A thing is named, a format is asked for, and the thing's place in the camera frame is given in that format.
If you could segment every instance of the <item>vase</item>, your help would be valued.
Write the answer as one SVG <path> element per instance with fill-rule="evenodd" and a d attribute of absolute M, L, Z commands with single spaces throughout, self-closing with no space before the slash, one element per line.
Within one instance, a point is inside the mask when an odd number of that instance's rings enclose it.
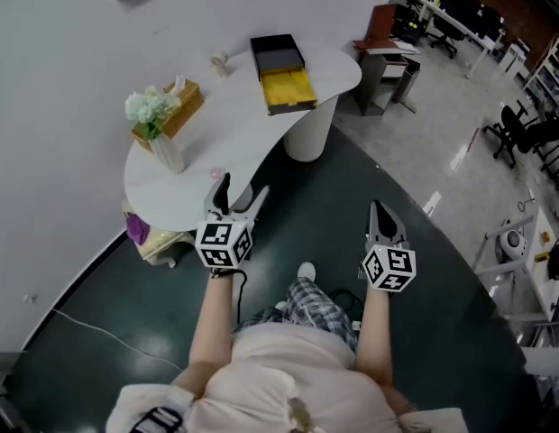
<path fill-rule="evenodd" d="M 186 164 L 183 161 L 183 155 L 168 136 L 160 134 L 156 139 L 150 140 L 149 143 L 151 151 L 173 173 L 181 173 L 185 169 Z"/>

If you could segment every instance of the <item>plaid shorts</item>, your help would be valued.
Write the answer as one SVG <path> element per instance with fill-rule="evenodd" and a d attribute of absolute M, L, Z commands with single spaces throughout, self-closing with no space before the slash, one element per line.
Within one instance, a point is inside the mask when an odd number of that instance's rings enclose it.
<path fill-rule="evenodd" d="M 344 310 L 312 281 L 307 278 L 296 279 L 288 288 L 287 302 L 288 307 L 284 311 L 267 308 L 244 320 L 234 329 L 234 334 L 264 322 L 286 322 L 317 327 L 335 334 L 355 352 L 358 339 L 352 329 L 352 322 Z"/>

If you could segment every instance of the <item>purple object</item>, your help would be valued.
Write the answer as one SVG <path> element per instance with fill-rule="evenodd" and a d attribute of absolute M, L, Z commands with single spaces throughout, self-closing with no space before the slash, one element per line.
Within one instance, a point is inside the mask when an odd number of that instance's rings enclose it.
<path fill-rule="evenodd" d="M 125 223 L 127 224 L 127 237 L 138 245 L 145 244 L 150 233 L 150 226 L 131 212 L 127 214 Z"/>

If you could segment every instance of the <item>dark green floor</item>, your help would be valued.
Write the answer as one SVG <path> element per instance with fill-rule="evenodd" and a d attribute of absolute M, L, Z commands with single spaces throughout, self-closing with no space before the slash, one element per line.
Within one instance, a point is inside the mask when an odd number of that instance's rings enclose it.
<path fill-rule="evenodd" d="M 397 388 L 420 409 L 462 408 L 471 432 L 531 429 L 536 387 L 505 321 L 460 254 L 374 161 L 332 128 L 314 163 L 296 163 L 276 146 L 252 183 L 255 190 L 263 184 L 271 194 L 245 267 L 244 317 L 282 299 L 305 260 L 316 265 L 323 290 L 345 287 L 365 297 L 365 282 L 355 275 L 368 206 L 379 198 L 404 220 L 417 253 L 416 279 L 391 301 Z M 124 243 L 62 310 L 185 366 L 205 285 L 194 251 L 170 270 L 148 265 Z M 122 386 L 175 375 L 56 316 L 16 365 L 8 388 L 34 431 L 103 431 Z"/>

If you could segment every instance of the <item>white rack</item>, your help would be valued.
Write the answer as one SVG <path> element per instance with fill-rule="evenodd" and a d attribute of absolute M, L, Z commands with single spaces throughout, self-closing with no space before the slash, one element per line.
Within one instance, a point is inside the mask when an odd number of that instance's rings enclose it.
<path fill-rule="evenodd" d="M 537 97 L 544 97 L 553 109 L 559 105 L 559 35 L 550 43 L 537 68 L 528 77 L 524 89 Z"/>

